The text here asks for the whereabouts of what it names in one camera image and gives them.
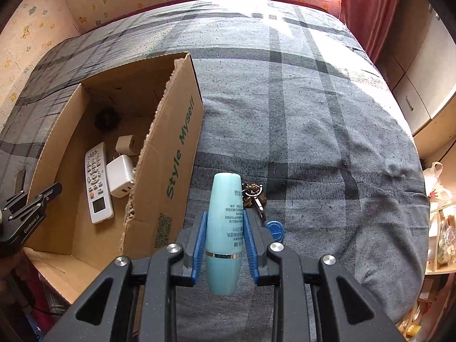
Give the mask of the teal cosmetic bottle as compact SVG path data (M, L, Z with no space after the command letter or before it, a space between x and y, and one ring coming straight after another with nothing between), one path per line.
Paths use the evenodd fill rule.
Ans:
M243 195L238 174L214 175L205 240L205 271L209 290L232 296L243 256Z

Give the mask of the brass keychain with keys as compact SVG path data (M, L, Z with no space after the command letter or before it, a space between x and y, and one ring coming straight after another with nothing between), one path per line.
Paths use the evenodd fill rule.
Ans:
M257 184L254 182L244 182L242 184L242 194L243 194L243 207L244 208L254 208L256 213L259 215L260 220L264 223L266 221L266 195L264 194L264 189L262 184Z

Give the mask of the brown cardboard box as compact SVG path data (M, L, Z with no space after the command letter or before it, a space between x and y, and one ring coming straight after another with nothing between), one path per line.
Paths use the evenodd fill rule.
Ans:
M103 71L81 81L53 124L39 156L32 196L59 182L63 190L25 243L39 274L74 302L117 256L150 256L176 240L186 213L204 107L192 57L178 52ZM117 128L102 132L96 114L112 107ZM131 193L111 202L114 217L93 224L87 201L85 155L105 143L106 164L120 136L138 146Z

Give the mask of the blue round key tag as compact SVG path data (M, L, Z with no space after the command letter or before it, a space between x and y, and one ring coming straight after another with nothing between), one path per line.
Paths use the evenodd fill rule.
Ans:
M265 223L265 227L269 230L275 243L283 243L285 235L283 223L277 220L270 220Z

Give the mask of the white remote control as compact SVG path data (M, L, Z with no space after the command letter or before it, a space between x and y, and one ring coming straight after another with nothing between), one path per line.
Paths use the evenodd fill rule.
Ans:
M93 224L112 219L114 208L106 176L106 149L101 142L85 155L85 183L90 220Z

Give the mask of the large white charger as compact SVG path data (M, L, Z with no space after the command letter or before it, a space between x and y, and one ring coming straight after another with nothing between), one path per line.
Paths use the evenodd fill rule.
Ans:
M107 183L114 198L124 198L131 193L134 180L132 160L125 154L107 164Z

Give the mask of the small white charger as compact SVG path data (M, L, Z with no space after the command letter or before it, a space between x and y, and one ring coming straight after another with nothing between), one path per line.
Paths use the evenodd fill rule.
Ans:
M138 146L134 134L120 136L117 139L115 150L119 154L136 156L138 154Z

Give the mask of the black round object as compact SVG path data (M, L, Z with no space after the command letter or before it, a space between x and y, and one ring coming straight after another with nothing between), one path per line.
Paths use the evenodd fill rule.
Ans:
M94 119L94 126L102 132L115 130L120 123L121 117L112 107L100 110Z

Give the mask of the grey plaid bed sheet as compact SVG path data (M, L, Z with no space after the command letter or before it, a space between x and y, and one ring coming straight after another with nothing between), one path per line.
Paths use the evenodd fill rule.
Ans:
M384 79L328 13L199 0L62 42L32 70L1 131L1 204L15 195L23 168L29 191L52 126L81 81L178 52L192 57L204 107L181 230L202 211L208 217L215 174L262 184L266 221L254 208L243 212L256 211L264 227L283 223L282 244L301 256L334 256L396 326L424 280L423 172ZM243 236L232 296L210 292L205 251L196 285L176 289L176 341L273 341L273 308L274 288L255 285Z

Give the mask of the wooden shelf with items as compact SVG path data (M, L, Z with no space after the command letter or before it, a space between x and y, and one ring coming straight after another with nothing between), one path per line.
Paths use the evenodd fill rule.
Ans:
M455 204L431 207L424 281L414 306L396 324L406 341L455 340Z

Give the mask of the white plastic bag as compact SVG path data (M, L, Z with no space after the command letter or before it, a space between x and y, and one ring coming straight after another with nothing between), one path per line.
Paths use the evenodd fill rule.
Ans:
M430 168L424 170L424 183L426 194L430 199L439 201L450 201L453 198L452 193L446 189L440 182L440 176L444 166L441 162L435 161Z

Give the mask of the cream wardrobe cabinet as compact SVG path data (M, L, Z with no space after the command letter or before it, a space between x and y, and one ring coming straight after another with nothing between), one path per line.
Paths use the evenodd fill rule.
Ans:
M428 0L400 0L376 62L421 158L455 137L455 41Z

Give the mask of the red curtain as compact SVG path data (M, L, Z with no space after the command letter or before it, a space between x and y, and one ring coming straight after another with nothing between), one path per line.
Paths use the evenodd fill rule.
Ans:
M400 0L342 0L340 20L376 62Z

